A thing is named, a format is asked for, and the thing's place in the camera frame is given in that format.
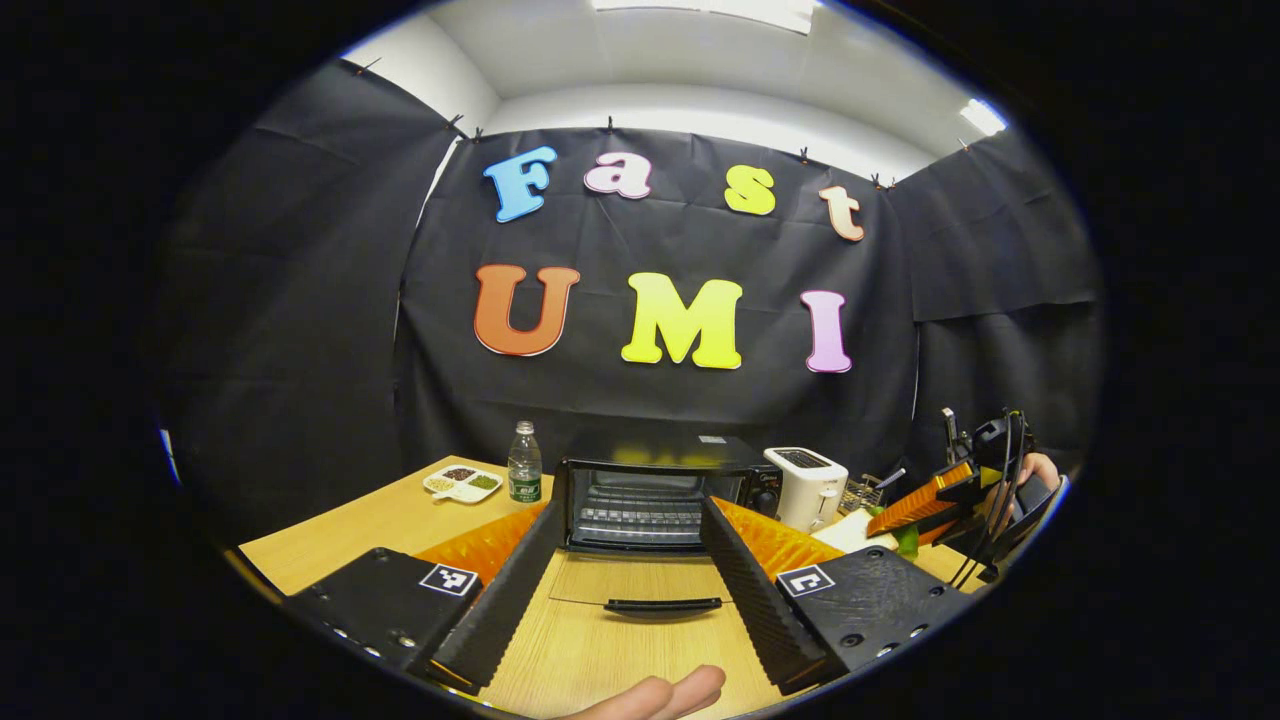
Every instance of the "ceiling light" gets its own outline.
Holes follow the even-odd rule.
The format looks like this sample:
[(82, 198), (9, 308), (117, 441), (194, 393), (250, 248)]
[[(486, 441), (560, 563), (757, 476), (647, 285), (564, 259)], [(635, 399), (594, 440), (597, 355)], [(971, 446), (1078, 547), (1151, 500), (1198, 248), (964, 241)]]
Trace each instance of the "ceiling light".
[(591, 0), (596, 10), (632, 10), (663, 8), (698, 10), (718, 15), (746, 18), (800, 35), (809, 35), (815, 0)]
[(982, 100), (970, 100), (968, 105), (960, 109), (960, 114), (964, 119), (969, 120), (969, 124), (980, 129), (988, 137), (1009, 127), (1005, 124), (1005, 120), (991, 109), (991, 105), (987, 105)]

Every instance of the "dish rack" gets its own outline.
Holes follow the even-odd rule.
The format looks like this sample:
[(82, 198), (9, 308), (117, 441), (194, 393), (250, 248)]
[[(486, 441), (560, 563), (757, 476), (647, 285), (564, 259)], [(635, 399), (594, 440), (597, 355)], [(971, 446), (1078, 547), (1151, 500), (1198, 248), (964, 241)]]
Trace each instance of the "dish rack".
[(840, 498), (840, 512), (841, 515), (849, 515), (859, 507), (864, 510), (870, 510), (879, 505), (881, 496), (884, 491), (876, 489), (876, 483), (879, 480), (870, 475), (863, 475), (860, 480), (849, 478), (845, 483), (845, 495)]

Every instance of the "black cable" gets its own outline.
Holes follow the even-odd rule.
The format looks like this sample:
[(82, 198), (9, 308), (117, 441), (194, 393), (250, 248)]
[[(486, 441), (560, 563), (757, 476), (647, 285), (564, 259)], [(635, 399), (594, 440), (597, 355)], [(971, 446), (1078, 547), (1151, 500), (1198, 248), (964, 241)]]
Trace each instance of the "black cable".
[[(1018, 455), (1016, 456), (1011, 455), (1011, 452), (1012, 452), (1012, 439), (1014, 439), (1012, 419), (1014, 419), (1015, 414), (1018, 415), (1018, 428), (1019, 428)], [(982, 524), (982, 533), (977, 538), (974, 538), (973, 548), (969, 551), (968, 555), (965, 555), (964, 561), (960, 562), (960, 568), (956, 569), (955, 575), (951, 577), (951, 582), (950, 582), (951, 587), (955, 587), (955, 588), (959, 589), (961, 585), (964, 585), (969, 580), (969, 575), (973, 575), (973, 571), (978, 568), (978, 557), (982, 556), (982, 553), (987, 550), (987, 546), (996, 537), (996, 534), (997, 534), (996, 533), (996, 525), (1000, 524), (998, 519), (1002, 515), (1002, 509), (1005, 507), (1005, 505), (1009, 503), (1009, 498), (1012, 497), (1012, 492), (1014, 492), (1014, 489), (1018, 486), (1018, 474), (1021, 473), (1023, 450), (1025, 448), (1025, 441), (1027, 441), (1027, 423), (1023, 420), (1021, 414), (1019, 414), (1019, 413), (1006, 413), (1005, 414), (1005, 460), (1004, 460), (1004, 464), (1001, 466), (1001, 470), (1002, 470), (1001, 480), (1002, 482), (1001, 482), (1000, 488), (997, 488), (995, 501), (992, 502), (991, 507), (987, 510), (987, 518), (986, 518), (986, 520)], [(1015, 468), (1014, 468), (1012, 473), (1010, 473), (1010, 469), (1009, 469), (1010, 462), (1015, 462)], [(963, 580), (960, 580), (959, 584), (956, 584), (956, 579), (960, 578), (960, 575), (965, 571), (966, 566), (969, 566), (969, 573), (964, 577)]]
[[(1006, 410), (1005, 411), (1005, 462), (1004, 462), (1004, 466), (1001, 468), (1002, 470), (1006, 470), (1006, 471), (1009, 470), (1009, 454), (1012, 450), (1012, 442), (1014, 442), (1014, 433), (1011, 432), (1011, 428), (1009, 427), (1009, 421), (1010, 421), (1011, 418), (1012, 418), (1012, 413), (1009, 413)], [(965, 553), (964, 560), (960, 562), (960, 566), (956, 568), (956, 574), (951, 575), (951, 580), (947, 583), (951, 587), (955, 587), (955, 588), (959, 589), (959, 585), (956, 585), (956, 580), (960, 578), (960, 574), (964, 573), (965, 565), (969, 564), (969, 560), (974, 555), (977, 555), (979, 547), (982, 546), (982, 541), (983, 541), (983, 538), (987, 534), (987, 525), (989, 523), (991, 523), (991, 510), (987, 511), (987, 519), (983, 520), (982, 533), (979, 533), (978, 537), (974, 538), (973, 544), (969, 548), (969, 552)]]
[[(1023, 473), (1023, 459), (1025, 456), (1025, 452), (1024, 452), (1025, 450), (1027, 450), (1027, 420), (1023, 419), (1021, 415), (1019, 415), (1019, 418), (1018, 418), (1018, 455), (1015, 456), (1015, 460), (1014, 460), (1012, 474), (1011, 475), (1006, 474), (1006, 478), (1011, 478), (1010, 480), (1007, 480), (1005, 483), (1005, 487), (1007, 488), (1007, 492), (1005, 492), (1002, 495), (1002, 497), (1000, 497), (998, 502), (993, 507), (993, 509), (1001, 509), (997, 512), (997, 515), (996, 515), (997, 518), (1004, 514), (1002, 509), (1006, 505), (1009, 505), (1009, 502), (1012, 498), (1014, 493), (1018, 491), (1018, 478)], [(1006, 469), (1006, 471), (1009, 469), (1007, 461), (1005, 464), (1005, 469)], [(1002, 534), (1000, 532), (996, 532), (996, 527), (997, 525), (1000, 525), (1000, 523), (996, 523), (995, 525), (991, 527), (991, 529), (989, 529), (989, 532), (987, 534), (987, 542), (983, 543), (984, 547), (974, 553), (973, 566), (969, 568), (969, 571), (965, 574), (964, 579), (960, 580), (960, 584), (955, 585), (956, 589), (959, 589), (965, 583), (968, 583), (969, 582), (969, 577), (973, 575), (973, 571), (978, 569), (978, 557), (980, 557), (982, 552), (984, 552), (987, 550), (986, 546), (995, 544), (996, 539)]]

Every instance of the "white divided plate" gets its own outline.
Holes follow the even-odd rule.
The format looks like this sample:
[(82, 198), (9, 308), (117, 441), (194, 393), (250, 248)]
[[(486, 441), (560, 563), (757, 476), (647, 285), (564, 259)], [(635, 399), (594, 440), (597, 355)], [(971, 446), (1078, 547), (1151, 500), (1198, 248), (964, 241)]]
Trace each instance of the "white divided plate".
[[(445, 473), (449, 473), (452, 470), (470, 470), (471, 474), (463, 477), (461, 480), (454, 480), (453, 478), (445, 475)], [(477, 488), (470, 484), (472, 479), (480, 475), (493, 478), (494, 480), (498, 480), (498, 484), (488, 489)], [(439, 483), (438, 487), (443, 489), (438, 491), (431, 487), (431, 484), (436, 483)], [(448, 488), (444, 488), (445, 483), (449, 484)], [(467, 505), (471, 505), (474, 502), (480, 502), (481, 500), (489, 497), (490, 495), (493, 495), (495, 489), (500, 488), (502, 484), (503, 484), (502, 475), (495, 473), (488, 473), (480, 470), (479, 468), (471, 468), (468, 465), (449, 465), (447, 468), (440, 468), (435, 473), (431, 473), (430, 475), (422, 479), (422, 487), (425, 487), (428, 492), (431, 492), (435, 497), (448, 497), (449, 500), (457, 500), (458, 502), (465, 502)]]

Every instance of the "yellow letter m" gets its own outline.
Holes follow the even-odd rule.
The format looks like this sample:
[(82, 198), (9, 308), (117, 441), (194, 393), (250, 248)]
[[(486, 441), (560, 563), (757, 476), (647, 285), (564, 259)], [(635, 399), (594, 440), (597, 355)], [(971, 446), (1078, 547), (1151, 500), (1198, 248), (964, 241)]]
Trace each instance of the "yellow letter m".
[(658, 363), (662, 350), (658, 331), (667, 343), (671, 360), (680, 364), (694, 338), (701, 342), (694, 351), (694, 365), (733, 370), (742, 356), (733, 347), (733, 311), (742, 287), (728, 281), (707, 281), (692, 305), (685, 307), (671, 278), (662, 273), (636, 273), (627, 279), (636, 291), (636, 323), (631, 342), (622, 348), (628, 363)]

